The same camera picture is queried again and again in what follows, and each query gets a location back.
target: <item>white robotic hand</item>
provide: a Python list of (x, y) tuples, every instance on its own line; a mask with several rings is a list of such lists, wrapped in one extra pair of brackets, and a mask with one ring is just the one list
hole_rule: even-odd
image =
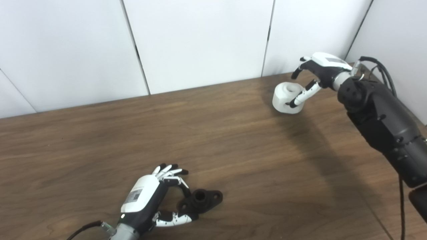
[(197, 214), (158, 211), (169, 187), (178, 186), (184, 196), (191, 196), (188, 185), (179, 175), (188, 174), (177, 164), (161, 164), (152, 174), (138, 179), (121, 208), (117, 232), (112, 240), (135, 240), (155, 226), (167, 227), (185, 224), (198, 218)]

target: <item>mounting hole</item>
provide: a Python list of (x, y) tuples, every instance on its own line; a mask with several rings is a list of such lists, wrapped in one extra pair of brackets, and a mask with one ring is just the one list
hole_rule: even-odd
[(202, 191), (199, 191), (194, 195), (194, 197), (197, 201), (204, 201), (204, 199), (206, 198), (206, 194)]
[(287, 85), (286, 86), (286, 90), (288, 90), (289, 92), (293, 93), (293, 92), (298, 92), (299, 88), (296, 85)]

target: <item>white wall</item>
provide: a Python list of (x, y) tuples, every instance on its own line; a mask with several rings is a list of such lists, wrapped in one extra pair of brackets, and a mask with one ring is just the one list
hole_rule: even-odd
[[(343, 57), (369, 2), (124, 0), (154, 94)], [(120, 0), (2, 0), (0, 34), (0, 68), (37, 112), (148, 94)]]
[(276, 0), (263, 76), (288, 73), (302, 56), (344, 58), (371, 0)]
[(35, 110), (0, 70), (0, 118), (30, 113)]
[(2, 0), (0, 34), (0, 68), (37, 112), (147, 95), (119, 0)]
[(261, 76), (273, 0), (124, 0), (152, 94)]
[(427, 1), (374, 0), (347, 57), (371, 56), (392, 76), (398, 98), (427, 124)]

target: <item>cable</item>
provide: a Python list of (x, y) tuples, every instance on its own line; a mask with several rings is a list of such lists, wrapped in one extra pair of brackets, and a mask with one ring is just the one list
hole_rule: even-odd
[(401, 201), (401, 240), (405, 240), (406, 235), (406, 223), (405, 223), (405, 197), (403, 191), (403, 180), (399, 176), (399, 192), (400, 192), (400, 201)]
[[(375, 70), (375, 68), (378, 68), (379, 72), (381, 73), (381, 77), (383, 78), (383, 83), (385, 86), (388, 87), (390, 85), (390, 90), (394, 97), (397, 97), (395, 85), (393, 83), (392, 77), (390, 76), (389, 72), (387, 71), (386, 67), (380, 63), (375, 58), (372, 57), (365, 57), (362, 56), (359, 59), (360, 61), (370, 61), (373, 63), (376, 63), (377, 65), (372, 68), (369, 79), (371, 78), (372, 72)], [(406, 235), (406, 221), (405, 221), (405, 195), (404, 195), (404, 189), (403, 189), (403, 180), (399, 176), (399, 194), (400, 194), (400, 211), (401, 211), (401, 240), (405, 240)]]
[(84, 230), (88, 229), (88, 228), (93, 228), (93, 227), (100, 227), (102, 224), (101, 220), (98, 220), (96, 222), (91, 222), (89, 224), (84, 225), (83, 227), (81, 227), (79, 230), (75, 231), (71, 236), (69, 236), (67, 238), (67, 240), (71, 240), (73, 239), (77, 234), (83, 232)]
[(383, 81), (388, 81), (389, 85), (390, 85), (390, 90), (392, 91), (393, 96), (397, 96), (396, 94), (396, 89), (395, 89), (395, 85), (393, 83), (392, 77), (390, 76), (389, 72), (387, 71), (386, 67), (377, 59), (372, 58), (372, 57), (365, 57), (365, 56), (361, 56), (359, 61), (370, 61), (373, 63), (376, 63), (378, 65), (378, 70), (383, 71), (385, 74), (385, 77), (383, 77)]
[[(369, 73), (369, 76), (368, 76), (368, 80), (371, 80), (372, 72), (374, 72), (374, 70), (375, 70), (376, 68), (378, 68), (378, 65), (376, 65), (375, 67), (373, 67), (373, 68), (371, 69), (371, 71), (370, 71), (370, 73)], [(381, 70), (381, 68), (378, 68), (378, 71), (380, 72), (380, 74), (381, 74), (381, 76), (382, 76), (382, 78), (383, 78), (383, 84), (388, 88), (388, 87), (389, 87), (389, 84), (388, 84), (388, 81), (386, 81), (386, 75), (385, 75), (385, 74), (384, 74), (384, 72)]]

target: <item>fingertip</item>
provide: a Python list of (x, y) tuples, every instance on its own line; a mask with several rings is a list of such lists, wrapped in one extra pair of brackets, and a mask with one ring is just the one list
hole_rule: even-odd
[(170, 166), (171, 166), (170, 167), (171, 170), (174, 170), (174, 169), (178, 168), (178, 164), (171, 164)]

